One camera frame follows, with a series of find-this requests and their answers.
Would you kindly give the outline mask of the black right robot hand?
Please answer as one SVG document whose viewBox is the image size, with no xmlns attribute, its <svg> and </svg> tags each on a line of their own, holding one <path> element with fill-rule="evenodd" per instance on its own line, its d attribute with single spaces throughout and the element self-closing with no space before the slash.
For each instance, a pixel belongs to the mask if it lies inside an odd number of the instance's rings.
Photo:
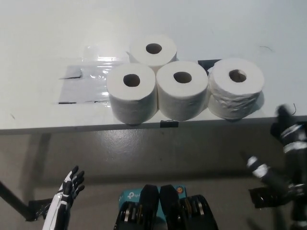
<svg viewBox="0 0 307 230">
<path fill-rule="evenodd" d="M 302 124 L 290 114 L 285 105 L 277 108 L 277 124 L 283 144 L 288 180 L 276 173 L 256 156 L 244 154 L 247 168 L 276 192 L 301 196 L 307 190 L 307 135 Z"/>
</svg>

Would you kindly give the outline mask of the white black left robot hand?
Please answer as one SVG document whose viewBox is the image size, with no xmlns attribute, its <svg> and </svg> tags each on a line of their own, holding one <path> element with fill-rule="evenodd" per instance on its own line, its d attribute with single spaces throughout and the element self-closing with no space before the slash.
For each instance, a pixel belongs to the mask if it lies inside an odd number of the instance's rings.
<svg viewBox="0 0 307 230">
<path fill-rule="evenodd" d="M 66 230 L 69 226 L 71 207 L 84 189 L 84 171 L 75 166 L 65 177 L 49 205 L 43 230 Z"/>
</svg>

